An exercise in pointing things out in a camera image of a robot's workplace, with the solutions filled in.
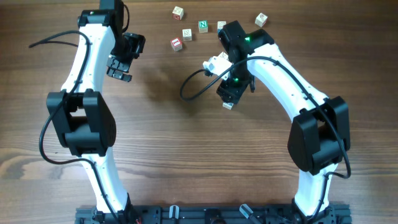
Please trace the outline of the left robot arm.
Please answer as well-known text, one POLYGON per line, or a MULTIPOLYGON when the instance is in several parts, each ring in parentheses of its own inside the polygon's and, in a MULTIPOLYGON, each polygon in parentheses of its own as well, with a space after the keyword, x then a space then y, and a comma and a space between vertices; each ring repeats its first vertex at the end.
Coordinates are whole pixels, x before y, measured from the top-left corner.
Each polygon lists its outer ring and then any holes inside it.
POLYGON ((79 208, 76 223, 140 223, 129 194, 118 176, 113 157, 116 122, 103 96, 103 81, 110 76, 125 82, 131 63, 142 53, 145 37, 131 34, 129 10, 121 1, 101 1, 99 9, 84 10, 78 17, 77 52, 70 74, 59 92, 50 92, 50 113, 39 137, 52 123, 62 147, 83 165, 96 196, 94 208, 79 208))

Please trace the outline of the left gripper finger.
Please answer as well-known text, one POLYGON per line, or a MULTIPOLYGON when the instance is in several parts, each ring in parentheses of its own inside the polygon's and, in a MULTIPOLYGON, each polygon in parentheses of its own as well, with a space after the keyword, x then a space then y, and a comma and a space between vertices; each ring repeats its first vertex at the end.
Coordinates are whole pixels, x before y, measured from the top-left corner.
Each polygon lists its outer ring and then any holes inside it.
POLYGON ((107 61, 107 66, 120 72, 129 73, 131 63, 131 57, 125 58, 123 60, 118 60, 115 56, 110 55, 107 61))
POLYGON ((108 68, 107 72, 106 72, 107 76, 118 79, 118 80, 122 80, 124 82, 130 82, 132 76, 125 74, 119 70, 115 70, 113 68, 108 68))

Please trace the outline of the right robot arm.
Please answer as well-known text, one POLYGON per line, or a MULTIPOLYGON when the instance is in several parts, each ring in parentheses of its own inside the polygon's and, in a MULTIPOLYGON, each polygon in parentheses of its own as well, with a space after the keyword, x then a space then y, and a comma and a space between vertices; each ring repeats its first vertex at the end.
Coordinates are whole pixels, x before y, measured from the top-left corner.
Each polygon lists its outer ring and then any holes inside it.
POLYGON ((299 169, 293 199, 300 222, 314 223, 327 216, 331 177, 348 179, 351 167, 348 105, 314 88, 284 58, 274 39, 263 29, 246 33, 238 21, 218 32, 228 59, 215 59, 217 75, 226 76, 217 93, 226 106, 235 105, 246 89, 261 81, 291 120, 287 148, 299 169))

